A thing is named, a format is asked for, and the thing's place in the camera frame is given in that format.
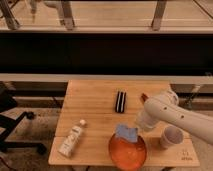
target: floor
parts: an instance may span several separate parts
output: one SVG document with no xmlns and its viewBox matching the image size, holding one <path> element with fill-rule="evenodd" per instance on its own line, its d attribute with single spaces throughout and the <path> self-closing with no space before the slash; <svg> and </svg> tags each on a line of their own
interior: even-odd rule
<svg viewBox="0 0 213 171">
<path fill-rule="evenodd" d="M 33 111 L 36 114 L 36 118 L 32 121 L 24 119 L 22 124 L 19 124 L 17 129 L 9 137 L 10 140 L 17 141 L 40 141 L 47 147 L 47 153 L 40 156 L 36 153 L 35 149 L 13 149 L 9 150 L 8 153 L 2 154 L 5 156 L 6 161 L 13 168 L 20 171 L 59 171 L 59 170 L 70 170 L 69 167 L 56 167 L 48 165 L 48 157 L 53 141 L 57 119 L 60 113 L 59 106 L 63 103 L 63 99 L 58 98 L 57 101 L 53 101 L 52 98 L 43 98 L 42 102 L 38 100 L 27 100 L 21 98 L 16 98 L 19 102 L 17 108 L 11 109 L 4 114 L 12 118 L 16 118 L 17 114 L 23 111 Z M 193 109 L 196 112 L 213 115 L 213 100 L 208 99 L 196 99 L 193 103 Z M 192 141 L 197 152 L 198 158 L 200 160 L 200 168 L 175 168 L 174 171 L 212 171 L 213 170 L 213 147 L 206 144 L 205 142 L 199 140 L 192 136 Z M 84 170 L 82 167 L 75 167 L 76 171 Z M 141 171 L 158 171 L 161 168 L 158 167 L 145 167 Z M 115 167 L 91 167 L 90 171 L 111 171 L 118 170 Z"/>
</svg>

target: dark background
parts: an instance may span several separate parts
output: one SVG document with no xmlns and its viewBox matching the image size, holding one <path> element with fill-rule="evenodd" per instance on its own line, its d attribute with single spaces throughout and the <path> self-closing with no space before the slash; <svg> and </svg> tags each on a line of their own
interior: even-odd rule
<svg viewBox="0 0 213 171">
<path fill-rule="evenodd" d="M 213 35 L 1 33 L 0 72 L 205 75 Z"/>
</svg>

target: small black object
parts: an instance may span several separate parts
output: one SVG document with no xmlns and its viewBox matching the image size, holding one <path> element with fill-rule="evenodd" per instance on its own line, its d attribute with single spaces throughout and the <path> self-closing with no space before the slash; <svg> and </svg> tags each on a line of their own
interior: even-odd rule
<svg viewBox="0 0 213 171">
<path fill-rule="evenodd" d="M 35 119 L 35 114 L 33 112 L 26 112 L 26 117 L 29 120 Z"/>
<path fill-rule="evenodd" d="M 126 92 L 118 91 L 116 105 L 115 105 L 115 112 L 124 113 L 125 102 L 126 102 Z"/>
</svg>

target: blue object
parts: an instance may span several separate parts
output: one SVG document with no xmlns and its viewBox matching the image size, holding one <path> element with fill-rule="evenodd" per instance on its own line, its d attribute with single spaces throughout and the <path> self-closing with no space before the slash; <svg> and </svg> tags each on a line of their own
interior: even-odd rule
<svg viewBox="0 0 213 171">
<path fill-rule="evenodd" d="M 124 138 L 129 142 L 136 143 L 138 141 L 138 129 L 129 128 L 124 124 L 118 124 L 115 131 L 116 138 Z"/>
</svg>

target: cable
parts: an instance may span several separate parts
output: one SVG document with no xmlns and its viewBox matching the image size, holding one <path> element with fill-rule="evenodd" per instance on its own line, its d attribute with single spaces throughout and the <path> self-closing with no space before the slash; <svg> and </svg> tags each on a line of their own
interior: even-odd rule
<svg viewBox="0 0 213 171">
<path fill-rule="evenodd" d="M 11 6 L 10 6 L 10 10 L 12 10 L 15 6 L 16 6 L 16 4 L 19 2 L 19 0 L 16 0 Z"/>
<path fill-rule="evenodd" d="M 10 169 L 11 171 L 18 171 L 18 170 L 16 170 L 16 169 L 10 167 L 10 166 L 5 162 L 5 160 L 4 160 L 2 157 L 0 157 L 0 161 L 3 163 L 3 165 L 5 165 L 5 166 L 6 166 L 8 169 Z"/>
</svg>

